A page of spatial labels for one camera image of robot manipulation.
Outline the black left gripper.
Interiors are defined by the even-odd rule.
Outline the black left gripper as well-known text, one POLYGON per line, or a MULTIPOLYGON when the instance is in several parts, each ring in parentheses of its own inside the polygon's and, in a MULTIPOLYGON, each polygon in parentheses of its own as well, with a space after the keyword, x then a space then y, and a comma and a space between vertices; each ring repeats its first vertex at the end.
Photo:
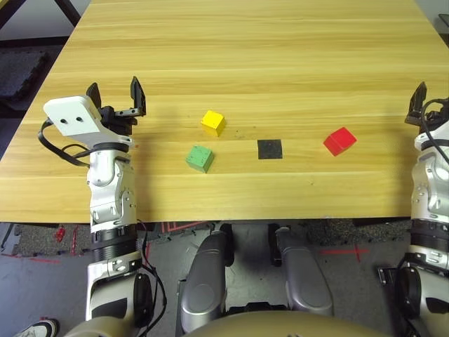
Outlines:
MULTIPOLYGON (((135 117, 116 116, 115 110, 111 106, 102 107, 102 101, 98 84, 92 83, 86 90, 86 95, 93 101, 93 104, 101 115, 101 124, 122 136, 131 136, 134 126, 137 126, 138 121, 135 117)), ((133 99, 133 114, 139 117, 146 115, 146 97, 142 86, 136 76, 133 77, 130 83, 130 96, 133 99)))

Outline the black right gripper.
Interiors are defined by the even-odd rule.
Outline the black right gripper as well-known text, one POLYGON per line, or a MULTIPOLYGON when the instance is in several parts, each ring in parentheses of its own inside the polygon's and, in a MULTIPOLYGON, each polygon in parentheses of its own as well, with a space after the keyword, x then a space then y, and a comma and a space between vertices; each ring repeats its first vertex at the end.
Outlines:
POLYGON ((422 132, 434 131, 448 121, 448 101, 430 100, 424 104, 427 96, 427 86, 421 82, 413 93, 405 118, 407 124, 420 124, 422 114, 422 132), (429 110, 430 105, 440 105, 437 110, 429 110))

